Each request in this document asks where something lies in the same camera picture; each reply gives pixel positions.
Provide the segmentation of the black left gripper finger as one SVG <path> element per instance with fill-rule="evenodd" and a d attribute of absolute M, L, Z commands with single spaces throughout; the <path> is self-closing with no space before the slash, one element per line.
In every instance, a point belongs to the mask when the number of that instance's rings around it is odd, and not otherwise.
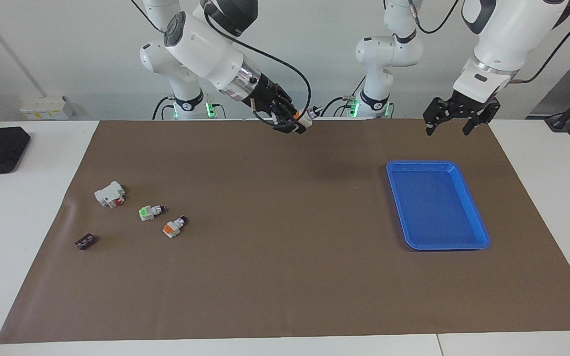
<path fill-rule="evenodd" d="M 470 135 L 472 130 L 481 124 L 489 124 L 491 120 L 495 117 L 498 110 L 500 110 L 500 102 L 498 99 L 491 99 L 486 103 L 486 106 L 480 110 L 479 113 L 476 111 L 470 111 L 469 119 L 467 123 L 463 126 L 463 134 Z"/>
<path fill-rule="evenodd" d="M 439 124 L 453 119 L 450 111 L 450 101 L 435 97 L 423 112 L 426 125 L 426 134 L 431 136 Z"/>

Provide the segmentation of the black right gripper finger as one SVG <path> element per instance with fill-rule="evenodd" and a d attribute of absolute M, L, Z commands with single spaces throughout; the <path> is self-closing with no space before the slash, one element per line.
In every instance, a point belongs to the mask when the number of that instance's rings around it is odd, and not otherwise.
<path fill-rule="evenodd" d="M 275 131 L 285 133 L 285 134 L 289 134 L 289 133 L 303 134 L 307 131 L 307 126 L 305 126 L 304 124 L 297 122 L 295 120 L 276 123 L 272 126 L 272 128 Z"/>
<path fill-rule="evenodd" d="M 278 91 L 278 120 L 296 120 L 298 113 L 287 92 Z"/>

